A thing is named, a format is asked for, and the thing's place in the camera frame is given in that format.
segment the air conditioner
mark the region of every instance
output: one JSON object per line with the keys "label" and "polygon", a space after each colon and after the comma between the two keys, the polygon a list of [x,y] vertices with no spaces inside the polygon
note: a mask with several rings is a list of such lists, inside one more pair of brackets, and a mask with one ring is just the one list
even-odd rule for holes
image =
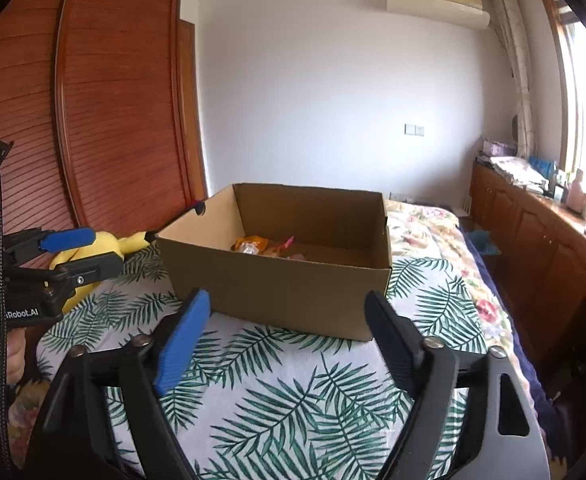
{"label": "air conditioner", "polygon": [[387,0],[387,10],[478,30],[486,28],[490,18],[482,0]]}

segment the floral bedding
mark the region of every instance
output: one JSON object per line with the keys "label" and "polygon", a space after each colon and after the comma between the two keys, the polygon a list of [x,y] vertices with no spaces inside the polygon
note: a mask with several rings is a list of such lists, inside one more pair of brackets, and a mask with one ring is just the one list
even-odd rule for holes
{"label": "floral bedding", "polygon": [[[485,352],[501,345],[528,392],[509,320],[481,281],[456,217],[398,202],[387,202],[387,210],[393,254],[387,297],[396,312],[452,348]],[[22,388],[9,412],[16,463],[23,462],[47,380],[71,346],[117,348],[132,335],[152,332],[179,306],[155,247],[134,254],[124,267],[42,338],[38,365],[46,380]],[[108,388],[106,398],[119,452],[142,472],[119,390]],[[465,391],[456,390],[432,478],[449,467],[465,400]],[[412,406],[393,386],[374,342],[218,313],[182,381],[160,402],[202,480],[374,478]]]}

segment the wooden wardrobe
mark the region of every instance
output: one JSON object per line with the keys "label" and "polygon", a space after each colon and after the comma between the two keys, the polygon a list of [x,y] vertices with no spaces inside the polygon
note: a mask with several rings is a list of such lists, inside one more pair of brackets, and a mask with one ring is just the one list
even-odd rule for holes
{"label": "wooden wardrobe", "polygon": [[0,15],[4,232],[159,228],[205,198],[179,0],[12,0]]}

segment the human hand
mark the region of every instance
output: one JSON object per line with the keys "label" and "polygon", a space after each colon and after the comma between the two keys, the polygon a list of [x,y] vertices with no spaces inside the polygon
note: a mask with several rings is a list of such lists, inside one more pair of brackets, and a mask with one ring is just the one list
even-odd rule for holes
{"label": "human hand", "polygon": [[26,350],[25,332],[25,328],[16,328],[11,330],[7,335],[7,384],[15,384],[24,374],[24,352]]}

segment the box on counter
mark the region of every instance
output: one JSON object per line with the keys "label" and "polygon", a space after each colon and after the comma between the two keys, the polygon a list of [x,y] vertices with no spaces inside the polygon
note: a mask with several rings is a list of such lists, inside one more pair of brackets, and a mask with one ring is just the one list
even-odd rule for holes
{"label": "box on counter", "polygon": [[[275,184],[233,184],[157,235],[180,299],[193,287],[211,294],[211,309],[257,323],[370,340],[364,319],[369,290],[386,290],[391,272],[381,193]],[[284,242],[270,258],[231,250],[258,235]]]}
{"label": "box on counter", "polygon": [[515,156],[518,150],[498,140],[484,139],[482,152],[487,156]]}

